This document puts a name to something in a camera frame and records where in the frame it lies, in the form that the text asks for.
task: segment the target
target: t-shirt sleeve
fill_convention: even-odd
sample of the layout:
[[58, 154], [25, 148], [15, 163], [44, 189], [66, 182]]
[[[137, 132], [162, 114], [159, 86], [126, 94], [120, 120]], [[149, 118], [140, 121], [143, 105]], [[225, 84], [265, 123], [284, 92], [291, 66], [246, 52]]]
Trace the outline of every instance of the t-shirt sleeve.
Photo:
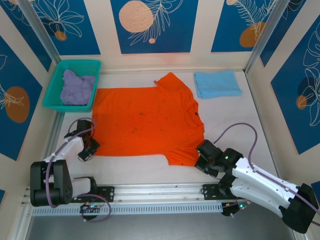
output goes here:
[[167, 75], [162, 77], [159, 81], [154, 81], [159, 87], [164, 88], [165, 90], [171, 92], [180, 92], [183, 90], [190, 89], [172, 72], [169, 72]]
[[169, 165], [194, 167], [198, 160], [199, 153], [194, 147], [177, 148], [173, 151], [165, 153], [164, 156], [168, 160]]

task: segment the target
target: teal plastic basket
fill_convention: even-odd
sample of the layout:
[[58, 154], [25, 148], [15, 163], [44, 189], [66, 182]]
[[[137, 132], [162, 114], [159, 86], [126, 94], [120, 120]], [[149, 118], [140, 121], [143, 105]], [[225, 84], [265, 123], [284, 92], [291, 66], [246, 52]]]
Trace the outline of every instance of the teal plastic basket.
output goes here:
[[[43, 100], [45, 108], [55, 109], [57, 112], [90, 112], [94, 105], [94, 99], [97, 93], [97, 85], [100, 75], [101, 62], [98, 60], [64, 60], [58, 63], [51, 79], [50, 85]], [[60, 94], [64, 86], [64, 72], [70, 69], [78, 77], [84, 75], [95, 76], [95, 82], [92, 89], [91, 99], [88, 105], [65, 105]]]

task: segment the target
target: purple cable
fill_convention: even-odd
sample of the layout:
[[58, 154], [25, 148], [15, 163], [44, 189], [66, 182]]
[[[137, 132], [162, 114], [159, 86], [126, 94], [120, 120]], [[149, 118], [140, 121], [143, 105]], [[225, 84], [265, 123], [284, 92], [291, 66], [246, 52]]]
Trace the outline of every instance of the purple cable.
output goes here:
[[[250, 151], [249, 151], [249, 154], [248, 154], [248, 162], [249, 162], [249, 165], [250, 165], [250, 167], [252, 168], [252, 170], [253, 170], [254, 172], [256, 172], [257, 174], [260, 174], [261, 176], [263, 176], [263, 177], [265, 177], [266, 179], [270, 180], [271, 182], [273, 182], [273, 183], [279, 185], [280, 187], [286, 189], [287, 187], [286, 187], [285, 185], [283, 185], [281, 182], [278, 182], [278, 181], [274, 180], [273, 178], [267, 176], [266, 174], [264, 174], [263, 172], [260, 172], [259, 170], [255, 170], [255, 167], [254, 167], [253, 163], [251, 162], [251, 155], [252, 155], [252, 152], [253, 152], [253, 150], [254, 150], [254, 148], [255, 148], [255, 146], [256, 146], [256, 144], [257, 144], [257, 141], [258, 141], [258, 133], [257, 133], [257, 130], [256, 130], [252, 125], [250, 125], [249, 123], [246, 123], [246, 122], [238, 122], [238, 123], [235, 123], [235, 124], [232, 124], [232, 125], [228, 126], [228, 127], [223, 131], [223, 133], [217, 138], [217, 140], [215, 140], [215, 141], [213, 142], [213, 144], [217, 143], [217, 142], [222, 138], [222, 136], [223, 136], [230, 128], [232, 128], [232, 127], [234, 127], [234, 126], [237, 126], [237, 125], [246, 125], [246, 126], [252, 128], [252, 130], [254, 131], [254, 135], [255, 135], [254, 142], [253, 142], [252, 147], [251, 147], [251, 149], [250, 149]], [[291, 190], [290, 188], [289, 188], [288, 191], [289, 191], [290, 193], [292, 193], [293, 195], [295, 195], [297, 198], [301, 199], [304, 203], [306, 203], [312, 210], [314, 210], [314, 211], [320, 216], [320, 211], [319, 211], [318, 209], [316, 209], [315, 206], [313, 206], [310, 202], [308, 202], [304, 197], [302, 197], [300, 194], [294, 192], [294, 191]], [[320, 227], [320, 223], [315, 222], [315, 221], [312, 221], [312, 223]]]
[[79, 119], [75, 120], [73, 123], [71, 123], [71, 125], [70, 125], [70, 127], [69, 127], [69, 130], [70, 130], [71, 126], [72, 126], [76, 121], [82, 120], [82, 119], [90, 119], [90, 120], [94, 123], [93, 127], [78, 132], [76, 135], [72, 136], [70, 139], [68, 139], [66, 142], [64, 142], [64, 143], [58, 148], [58, 150], [54, 153], [54, 155], [50, 158], [50, 161], [48, 162], [48, 166], [46, 167], [46, 172], [45, 172], [45, 194], [46, 194], [46, 198], [47, 198], [47, 200], [48, 200], [49, 206], [50, 206], [51, 208], [53, 208], [53, 209], [56, 208], [57, 206], [52, 203], [52, 200], [51, 200], [51, 197], [50, 197], [49, 177], [50, 177], [50, 168], [51, 168], [52, 162], [55, 160], [56, 156], [61, 152], [61, 150], [62, 150], [69, 142], [71, 142], [73, 139], [75, 139], [76, 137], [78, 137], [78, 136], [81, 135], [81, 134], [84, 134], [84, 133], [86, 133], [86, 132], [92, 131], [92, 130], [95, 129], [96, 126], [97, 126], [96, 120], [94, 120], [94, 119], [92, 119], [92, 118], [89, 118], [89, 117], [82, 117], [82, 118], [79, 118]]
[[[101, 199], [102, 201], [104, 201], [106, 204], [108, 204], [109, 206], [109, 213], [106, 217], [100, 219], [100, 220], [88, 220], [87, 222], [89, 223], [100, 223], [100, 222], [103, 222], [105, 220], [107, 220], [109, 217], [110, 217], [110, 214], [111, 214], [111, 211], [112, 211], [112, 208], [111, 208], [111, 205], [110, 203], [103, 197], [103, 196], [99, 196], [99, 195], [95, 195], [95, 194], [80, 194], [77, 196], [77, 198], [81, 198], [81, 197], [93, 197], [93, 198], [98, 198], [98, 199]], [[83, 220], [86, 220], [85, 217], [84, 217], [84, 213], [87, 212], [87, 210], [90, 210], [90, 208], [86, 208], [85, 210], [82, 211], [81, 213], [81, 217], [83, 218]]]

